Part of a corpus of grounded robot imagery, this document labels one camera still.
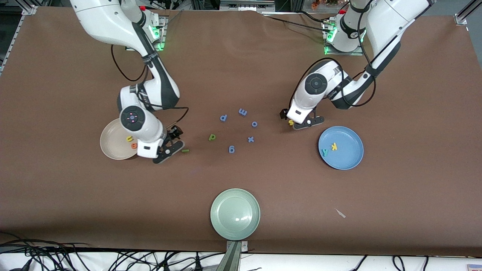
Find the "round black joint cover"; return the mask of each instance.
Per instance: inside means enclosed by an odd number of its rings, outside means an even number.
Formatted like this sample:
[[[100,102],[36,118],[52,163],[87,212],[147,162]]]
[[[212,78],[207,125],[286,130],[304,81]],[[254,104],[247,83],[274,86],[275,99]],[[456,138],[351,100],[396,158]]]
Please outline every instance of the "round black joint cover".
[[[124,108],[120,114],[120,122],[130,131],[139,131],[146,120],[146,115],[138,106],[129,106]]]
[[[327,85],[328,81],[319,73],[310,74],[305,81],[306,92],[311,95],[323,93],[326,90]]]

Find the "cable connector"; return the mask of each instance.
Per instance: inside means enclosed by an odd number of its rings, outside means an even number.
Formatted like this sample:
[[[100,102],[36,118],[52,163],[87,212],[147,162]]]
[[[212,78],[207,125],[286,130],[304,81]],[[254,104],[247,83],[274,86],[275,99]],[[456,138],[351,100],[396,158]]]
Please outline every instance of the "cable connector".
[[[194,271],[202,271],[202,265],[201,265],[201,260],[199,259],[199,253],[196,252],[196,267],[194,268]]]

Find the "gray floor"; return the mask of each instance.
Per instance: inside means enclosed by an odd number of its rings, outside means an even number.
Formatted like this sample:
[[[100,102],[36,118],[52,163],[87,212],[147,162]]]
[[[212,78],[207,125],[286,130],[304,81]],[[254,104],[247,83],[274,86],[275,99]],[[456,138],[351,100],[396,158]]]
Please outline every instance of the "gray floor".
[[[61,5],[61,0],[54,2]],[[454,15],[468,2],[469,0],[438,0],[426,15]],[[20,14],[0,13],[0,59],[5,57],[19,20]],[[482,8],[476,10],[467,21],[470,38],[482,67]]]

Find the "blue toy piece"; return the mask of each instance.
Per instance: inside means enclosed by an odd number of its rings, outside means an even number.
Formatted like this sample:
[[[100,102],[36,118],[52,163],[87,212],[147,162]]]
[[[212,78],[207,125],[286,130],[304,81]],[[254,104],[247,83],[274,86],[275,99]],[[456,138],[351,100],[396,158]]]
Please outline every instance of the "blue toy piece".
[[[246,116],[246,114],[248,113],[248,111],[246,111],[246,110],[244,110],[244,109],[242,109],[242,108],[240,108],[240,110],[239,110],[238,112],[239,112],[239,114],[241,114],[241,115],[243,115],[243,116]]]
[[[336,150],[331,151],[336,143]],[[321,158],[336,169],[347,170],[357,166],[363,158],[363,143],[360,137],[351,129],[343,126],[333,126],[326,129],[318,141]]]

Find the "beige plate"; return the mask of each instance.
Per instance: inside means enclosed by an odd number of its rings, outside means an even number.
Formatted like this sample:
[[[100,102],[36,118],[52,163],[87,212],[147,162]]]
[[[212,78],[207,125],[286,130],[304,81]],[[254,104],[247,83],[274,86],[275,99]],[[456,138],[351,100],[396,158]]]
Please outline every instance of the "beige plate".
[[[137,139],[127,142],[130,134],[122,127],[119,119],[111,121],[100,135],[100,149],[109,158],[114,160],[124,160],[133,157],[137,149],[132,149],[131,144],[136,143]]]

